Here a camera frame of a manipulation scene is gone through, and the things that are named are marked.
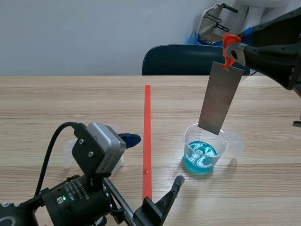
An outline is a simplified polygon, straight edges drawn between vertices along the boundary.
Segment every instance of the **chair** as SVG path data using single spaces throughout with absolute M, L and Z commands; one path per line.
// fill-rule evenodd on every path
M 212 62 L 224 63 L 222 47 L 205 45 L 165 45 L 148 51 L 142 75 L 209 75 Z M 235 63 L 233 67 L 250 74 L 250 69 Z

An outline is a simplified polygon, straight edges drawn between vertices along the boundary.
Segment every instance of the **white plastic cup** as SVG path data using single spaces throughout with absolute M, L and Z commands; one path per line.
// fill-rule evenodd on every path
M 104 124 L 104 125 L 110 126 L 117 134 L 122 133 L 121 130 L 114 125 L 110 125 L 110 124 Z M 73 162 L 72 149 L 73 149 L 76 141 L 77 141 L 77 139 L 68 140 L 63 146 L 63 161 L 64 161 L 65 169 L 70 168 L 72 165 L 72 162 Z M 121 167 L 122 163 L 123 163 L 123 155 L 117 162 L 112 173 L 116 172 Z
M 240 157 L 244 144 L 237 133 L 225 133 L 222 130 L 215 135 L 194 124 L 188 127 L 182 137 L 184 143 L 184 162 L 193 172 L 209 172 L 219 158 L 234 145 L 234 158 Z

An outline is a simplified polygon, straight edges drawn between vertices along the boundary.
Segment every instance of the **black cable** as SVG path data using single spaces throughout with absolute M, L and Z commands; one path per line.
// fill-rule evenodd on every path
M 255 71 L 255 72 L 253 72 L 252 74 L 250 74 L 250 76 L 251 76 L 251 75 L 254 75 L 254 74 L 256 74 L 256 73 L 257 73 L 257 71 Z
M 69 127 L 69 126 L 72 126 L 75 129 L 75 127 L 77 126 L 77 123 L 76 122 L 72 122 L 72 121 L 65 122 L 62 125 L 60 125 L 56 129 L 55 133 L 53 134 L 53 136 L 52 136 L 52 138 L 50 140 L 50 143 L 48 145 L 48 149 L 46 151 L 46 155 L 45 155 L 43 166 L 42 166 L 42 169 L 41 169 L 41 173 L 40 173 L 40 177 L 39 177 L 37 189 L 36 189 L 36 192 L 35 192 L 34 196 L 38 195 L 40 193 L 40 191 L 41 191 L 43 180 L 44 180 L 44 176 L 45 176 L 47 165 L 48 165 L 49 158 L 50 158 L 50 154 L 52 152 L 53 146 L 55 145 L 55 141 L 56 141 L 58 135 L 62 132 L 62 130 L 64 128 L 66 128 L 66 127 Z

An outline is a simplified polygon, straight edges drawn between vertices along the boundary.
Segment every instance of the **wooden table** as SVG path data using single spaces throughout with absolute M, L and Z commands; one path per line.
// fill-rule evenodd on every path
M 152 91 L 152 184 L 156 202 L 177 175 L 186 181 L 165 226 L 300 226 L 301 129 L 292 126 L 301 99 L 263 76 L 244 77 L 223 125 L 241 134 L 241 159 L 229 150 L 212 173 L 182 165 L 181 136 L 199 118 L 207 76 L 0 77 L 0 202 L 31 198 L 45 151 L 63 122 L 109 123 L 143 136 L 144 85 Z M 64 170 L 66 129 L 50 158 L 43 187 L 82 174 Z M 111 177 L 133 210 L 142 204 L 143 143 L 125 153 Z M 46 208 L 36 214 L 52 225 Z M 109 226 L 116 225 L 108 216 Z

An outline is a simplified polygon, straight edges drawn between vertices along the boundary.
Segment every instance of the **blue liquid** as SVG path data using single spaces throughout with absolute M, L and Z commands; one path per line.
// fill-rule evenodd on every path
M 216 158 L 205 157 L 203 155 L 215 156 L 217 155 L 215 149 L 211 145 L 202 141 L 194 141 L 189 145 L 192 149 L 194 149 L 194 151 L 192 151 L 188 147 L 185 150 L 184 162 L 187 168 L 190 171 L 197 173 L 205 173 L 211 171 L 213 169 L 213 166 L 215 165 Z

